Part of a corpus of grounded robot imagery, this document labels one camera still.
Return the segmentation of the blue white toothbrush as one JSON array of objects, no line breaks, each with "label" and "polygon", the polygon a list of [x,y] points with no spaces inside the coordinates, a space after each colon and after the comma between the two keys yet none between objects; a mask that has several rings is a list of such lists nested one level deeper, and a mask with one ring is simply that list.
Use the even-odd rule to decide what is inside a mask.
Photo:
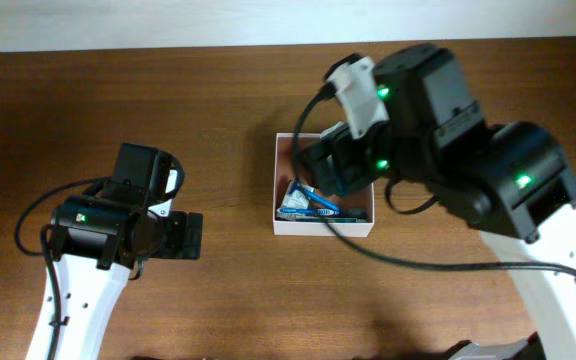
[{"label": "blue white toothbrush", "polygon": [[277,210],[280,214],[295,214],[295,215],[305,215],[305,216],[336,216],[340,214],[339,210],[333,210],[328,208],[317,208],[317,209],[299,209],[299,208],[279,208]]}]

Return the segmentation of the blue disposable razor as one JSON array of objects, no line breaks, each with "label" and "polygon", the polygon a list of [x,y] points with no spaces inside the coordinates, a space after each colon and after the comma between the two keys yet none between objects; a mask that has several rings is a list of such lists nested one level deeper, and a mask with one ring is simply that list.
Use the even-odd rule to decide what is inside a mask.
[{"label": "blue disposable razor", "polygon": [[324,207],[326,207],[328,209],[331,209],[331,210],[334,210],[337,212],[341,211],[341,209],[338,205],[327,200],[323,196],[318,195],[314,191],[314,189],[307,188],[305,185],[302,185],[301,183],[296,183],[295,181],[292,181],[291,185],[289,186],[288,193],[293,194],[296,191],[300,191],[309,200],[312,200],[312,201],[314,201],[320,205],[323,205]]}]

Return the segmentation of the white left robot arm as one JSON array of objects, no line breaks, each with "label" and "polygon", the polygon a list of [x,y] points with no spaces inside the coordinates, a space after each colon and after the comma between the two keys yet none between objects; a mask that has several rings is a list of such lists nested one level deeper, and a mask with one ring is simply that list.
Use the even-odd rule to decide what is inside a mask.
[{"label": "white left robot arm", "polygon": [[184,178],[170,153],[124,143],[110,176],[79,181],[82,192],[55,208],[39,234],[46,283],[28,358],[97,358],[146,261],[199,259],[202,214],[171,208]]}]

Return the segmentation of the green white Dettol soap box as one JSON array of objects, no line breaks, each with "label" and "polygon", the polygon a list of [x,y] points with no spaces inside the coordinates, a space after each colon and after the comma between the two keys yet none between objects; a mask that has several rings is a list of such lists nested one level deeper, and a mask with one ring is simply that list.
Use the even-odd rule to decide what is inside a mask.
[{"label": "green white Dettol soap box", "polygon": [[296,184],[294,180],[288,183],[287,191],[283,197],[280,207],[292,209],[308,209],[310,198],[305,192],[314,193],[315,189],[308,185]]}]

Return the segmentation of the teal Colgate toothpaste tube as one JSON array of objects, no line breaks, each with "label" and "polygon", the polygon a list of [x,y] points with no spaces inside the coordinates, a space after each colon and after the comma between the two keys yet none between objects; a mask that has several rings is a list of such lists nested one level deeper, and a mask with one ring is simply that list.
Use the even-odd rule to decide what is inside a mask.
[{"label": "teal Colgate toothpaste tube", "polygon": [[364,218],[356,217],[343,217],[343,216],[319,216],[318,217],[323,222],[328,223],[367,223],[368,221]]}]

